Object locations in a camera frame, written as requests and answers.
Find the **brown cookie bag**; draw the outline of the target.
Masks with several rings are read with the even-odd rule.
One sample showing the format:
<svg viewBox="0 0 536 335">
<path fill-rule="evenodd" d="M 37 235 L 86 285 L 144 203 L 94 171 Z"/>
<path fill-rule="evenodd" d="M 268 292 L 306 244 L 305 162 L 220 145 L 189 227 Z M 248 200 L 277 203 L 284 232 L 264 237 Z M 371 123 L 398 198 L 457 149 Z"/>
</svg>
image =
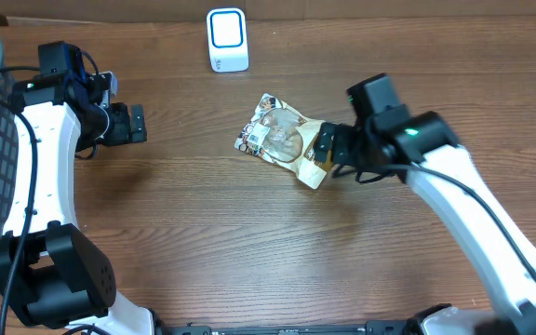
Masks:
<svg viewBox="0 0 536 335">
<path fill-rule="evenodd" d="M 234 147 L 293 172 L 300 182 L 316 189 L 332 168 L 315 159 L 314 144 L 322 124 L 265 93 Z"/>
</svg>

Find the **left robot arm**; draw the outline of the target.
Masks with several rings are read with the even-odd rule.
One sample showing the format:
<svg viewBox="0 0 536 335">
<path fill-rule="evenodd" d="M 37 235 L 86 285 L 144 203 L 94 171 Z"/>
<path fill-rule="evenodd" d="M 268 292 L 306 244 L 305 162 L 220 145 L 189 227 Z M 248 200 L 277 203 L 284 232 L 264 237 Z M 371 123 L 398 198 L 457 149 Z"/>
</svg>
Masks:
<svg viewBox="0 0 536 335">
<path fill-rule="evenodd" d="M 0 237 L 1 315 L 67 334 L 164 334 L 121 294 L 109 258 L 78 228 L 74 163 L 99 146 L 144 142 L 143 109 L 115 100 L 114 74 L 63 41 L 38 48 L 33 77 L 2 106 L 18 134 L 12 206 Z"/>
</svg>

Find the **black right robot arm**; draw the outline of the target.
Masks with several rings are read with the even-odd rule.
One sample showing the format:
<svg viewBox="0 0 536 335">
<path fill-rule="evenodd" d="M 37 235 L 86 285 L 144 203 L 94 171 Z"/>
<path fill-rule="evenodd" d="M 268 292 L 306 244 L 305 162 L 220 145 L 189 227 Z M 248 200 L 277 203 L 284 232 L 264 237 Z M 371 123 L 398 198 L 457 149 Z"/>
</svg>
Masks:
<svg viewBox="0 0 536 335">
<path fill-rule="evenodd" d="M 435 112 L 413 115 L 390 77 L 378 74 L 347 90 L 356 120 L 324 123 L 314 145 L 333 177 L 398 177 L 445 224 L 475 268 L 491 309 L 438 304 L 409 318 L 404 334 L 536 334 L 536 247 L 495 198 L 468 150 Z"/>
</svg>

